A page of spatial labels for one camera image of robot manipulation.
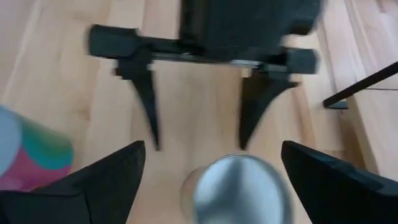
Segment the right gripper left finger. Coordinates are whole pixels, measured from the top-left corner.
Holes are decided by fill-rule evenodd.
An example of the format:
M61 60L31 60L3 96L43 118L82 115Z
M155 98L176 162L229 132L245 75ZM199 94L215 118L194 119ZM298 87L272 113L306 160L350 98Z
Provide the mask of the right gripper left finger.
M136 141L45 187L0 190L0 224L126 224L145 161Z

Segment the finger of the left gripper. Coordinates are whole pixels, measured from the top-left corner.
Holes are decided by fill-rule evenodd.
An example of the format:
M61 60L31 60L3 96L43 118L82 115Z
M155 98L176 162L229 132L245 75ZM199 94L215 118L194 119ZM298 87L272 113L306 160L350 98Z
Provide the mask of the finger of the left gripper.
M298 85L285 72L253 70L250 77L242 80L239 118L239 147L242 150L247 148L257 125L273 100Z
M138 98L146 112L154 139L155 150L160 151L157 103L152 70L149 68L151 63L152 60L150 58L119 59L117 60L116 75L124 80L129 80L136 89Z

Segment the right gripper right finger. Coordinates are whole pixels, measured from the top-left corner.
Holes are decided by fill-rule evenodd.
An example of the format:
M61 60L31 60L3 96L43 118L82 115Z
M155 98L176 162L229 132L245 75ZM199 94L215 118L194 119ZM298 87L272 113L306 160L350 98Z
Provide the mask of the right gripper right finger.
M293 141L281 159L313 224L398 224L398 182Z

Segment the teal and pink cup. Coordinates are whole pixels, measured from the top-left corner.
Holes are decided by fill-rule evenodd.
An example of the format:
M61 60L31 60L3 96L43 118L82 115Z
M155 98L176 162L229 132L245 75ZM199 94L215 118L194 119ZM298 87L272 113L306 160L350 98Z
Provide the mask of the teal and pink cup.
M73 158L66 135L0 105L0 190L50 184L69 173Z

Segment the short tin can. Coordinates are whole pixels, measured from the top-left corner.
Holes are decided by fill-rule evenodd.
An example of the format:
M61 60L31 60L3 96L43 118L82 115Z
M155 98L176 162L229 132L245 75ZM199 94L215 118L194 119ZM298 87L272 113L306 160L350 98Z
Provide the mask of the short tin can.
M180 190L188 224L294 224L289 189L274 167L229 154L193 170Z

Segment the wooden shelf black metal legs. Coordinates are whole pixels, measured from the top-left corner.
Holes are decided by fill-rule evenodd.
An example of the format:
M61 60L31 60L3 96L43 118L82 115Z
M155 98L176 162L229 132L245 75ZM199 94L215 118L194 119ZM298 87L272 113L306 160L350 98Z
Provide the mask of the wooden shelf black metal legs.
M345 88L344 90L341 90L338 93L328 97L323 101L323 107L326 109L333 109L333 110L347 110L348 104L347 102L345 102L345 99L397 73L398 73L398 61L383 68L382 70L376 73L373 73L372 75L366 77L365 79Z

